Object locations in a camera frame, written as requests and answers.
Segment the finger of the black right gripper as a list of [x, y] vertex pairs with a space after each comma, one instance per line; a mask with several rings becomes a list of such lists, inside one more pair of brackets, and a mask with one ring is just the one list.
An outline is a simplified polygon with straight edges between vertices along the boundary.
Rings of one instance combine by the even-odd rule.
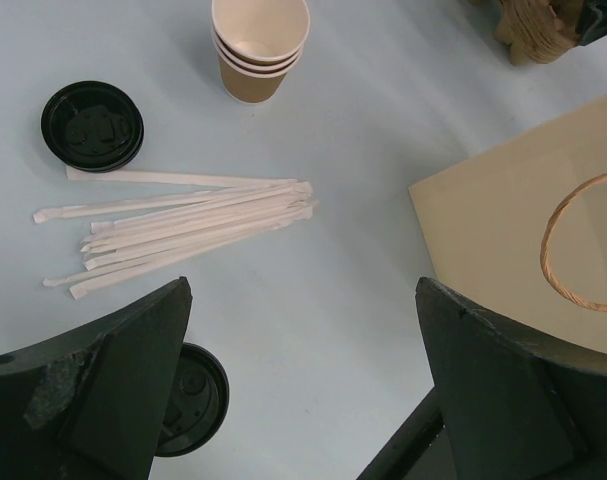
[[587, 46], [607, 36], [607, 0], [585, 0], [575, 32], [579, 45]]

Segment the black plastic cup lid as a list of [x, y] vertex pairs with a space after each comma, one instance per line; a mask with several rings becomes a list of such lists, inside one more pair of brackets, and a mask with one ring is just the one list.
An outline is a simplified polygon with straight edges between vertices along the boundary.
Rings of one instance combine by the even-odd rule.
[[222, 426], [230, 399], [223, 365], [201, 346], [182, 346], [155, 455], [187, 455]]

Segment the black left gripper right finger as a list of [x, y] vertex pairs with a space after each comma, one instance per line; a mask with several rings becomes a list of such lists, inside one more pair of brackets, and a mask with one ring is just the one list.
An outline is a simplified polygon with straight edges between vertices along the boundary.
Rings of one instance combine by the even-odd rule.
[[416, 287], [420, 329], [461, 479], [607, 479], [607, 354]]

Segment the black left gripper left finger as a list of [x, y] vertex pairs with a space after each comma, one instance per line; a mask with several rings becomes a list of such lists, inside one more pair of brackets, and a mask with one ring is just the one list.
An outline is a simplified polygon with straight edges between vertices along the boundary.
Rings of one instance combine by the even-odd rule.
[[0, 355], [0, 479], [146, 479], [187, 330], [180, 277]]

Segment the beige paper takeout bag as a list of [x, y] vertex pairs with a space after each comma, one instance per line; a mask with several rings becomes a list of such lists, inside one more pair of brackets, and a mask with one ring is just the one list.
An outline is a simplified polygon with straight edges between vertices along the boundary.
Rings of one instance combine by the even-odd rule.
[[[562, 340], [607, 353], [607, 313], [562, 298], [539, 251], [557, 205], [607, 173], [607, 94], [414, 184], [409, 194], [439, 281]], [[573, 199], [550, 245], [554, 274], [607, 304], [607, 183]]]

